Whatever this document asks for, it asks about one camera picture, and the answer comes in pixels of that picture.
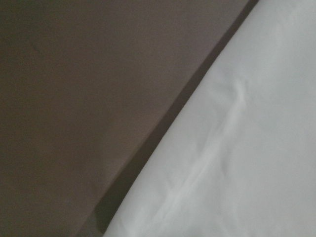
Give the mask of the cream long-sleeve cat shirt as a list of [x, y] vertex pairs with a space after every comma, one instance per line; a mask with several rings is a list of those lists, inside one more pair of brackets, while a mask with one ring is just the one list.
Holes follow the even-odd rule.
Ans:
[[261, 0], [125, 196], [107, 237], [316, 234], [316, 3]]

